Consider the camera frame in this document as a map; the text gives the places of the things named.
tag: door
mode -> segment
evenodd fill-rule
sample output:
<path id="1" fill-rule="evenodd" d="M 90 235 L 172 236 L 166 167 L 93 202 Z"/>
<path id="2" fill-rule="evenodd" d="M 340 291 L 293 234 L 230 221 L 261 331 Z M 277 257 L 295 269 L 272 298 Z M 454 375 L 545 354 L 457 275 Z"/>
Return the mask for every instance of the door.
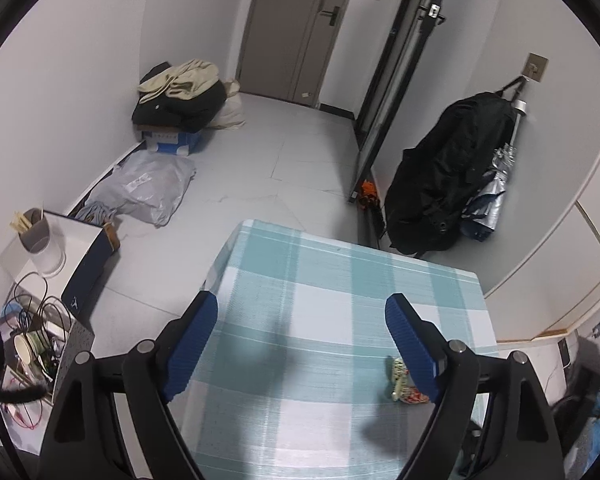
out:
<path id="1" fill-rule="evenodd" d="M 314 105 L 346 0 L 253 0 L 242 42 L 243 92 Z"/>
<path id="2" fill-rule="evenodd" d="M 367 178 L 398 111 L 424 47 L 444 21 L 442 0 L 403 0 L 356 121 L 361 142 L 349 201 Z"/>

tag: umbrella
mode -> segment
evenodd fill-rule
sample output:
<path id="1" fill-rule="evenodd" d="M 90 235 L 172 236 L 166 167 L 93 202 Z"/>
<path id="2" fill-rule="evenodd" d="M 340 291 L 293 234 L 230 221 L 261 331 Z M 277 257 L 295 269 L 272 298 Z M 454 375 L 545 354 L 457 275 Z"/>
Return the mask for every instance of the umbrella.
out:
<path id="1" fill-rule="evenodd" d="M 484 180 L 488 180 L 488 184 L 469 200 L 462 212 L 460 230 L 469 238 L 481 242 L 496 229 L 507 191 L 507 181 L 516 162 L 514 141 L 520 119 L 526 114 L 526 103 L 518 99 L 514 101 L 512 107 L 516 111 L 516 123 L 511 140 L 493 153 L 491 166 L 483 177 Z"/>

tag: black door handle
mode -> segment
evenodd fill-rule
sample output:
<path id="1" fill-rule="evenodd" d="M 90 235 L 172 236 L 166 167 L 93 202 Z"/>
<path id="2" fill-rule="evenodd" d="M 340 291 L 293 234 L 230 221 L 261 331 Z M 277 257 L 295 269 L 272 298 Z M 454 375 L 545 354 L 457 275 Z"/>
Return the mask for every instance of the black door handle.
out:
<path id="1" fill-rule="evenodd" d="M 336 24 L 336 20 L 338 19 L 339 13 L 340 13 L 340 7 L 338 7 L 338 6 L 333 6 L 333 10 L 321 10 L 320 11 L 321 16 L 330 16 L 331 17 L 331 19 L 329 20 L 330 27 L 333 27 L 333 25 Z"/>

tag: chopsticks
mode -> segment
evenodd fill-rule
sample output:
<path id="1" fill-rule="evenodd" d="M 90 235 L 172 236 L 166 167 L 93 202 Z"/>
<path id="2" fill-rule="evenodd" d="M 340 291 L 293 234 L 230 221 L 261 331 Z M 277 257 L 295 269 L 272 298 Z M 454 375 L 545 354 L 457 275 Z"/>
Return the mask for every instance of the chopsticks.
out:
<path id="1" fill-rule="evenodd" d="M 24 234 L 32 227 L 31 222 L 20 211 L 13 214 L 13 221 L 9 222 L 9 225 L 18 234 Z"/>

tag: plastic bag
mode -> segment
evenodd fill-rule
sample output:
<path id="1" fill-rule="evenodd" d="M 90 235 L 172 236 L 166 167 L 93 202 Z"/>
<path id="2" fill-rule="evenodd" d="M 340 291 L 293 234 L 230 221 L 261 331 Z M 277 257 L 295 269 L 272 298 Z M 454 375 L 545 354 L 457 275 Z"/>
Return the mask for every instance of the plastic bag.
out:
<path id="1" fill-rule="evenodd" d="M 97 183 L 85 205 L 102 202 L 116 213 L 167 225 L 195 174 L 190 158 L 142 150 Z"/>
<path id="2" fill-rule="evenodd" d="M 226 101 L 220 111 L 207 125 L 208 128 L 235 130 L 244 124 L 244 113 L 242 111 L 242 99 L 240 98 L 240 83 L 235 79 L 224 81 L 226 90 Z"/>

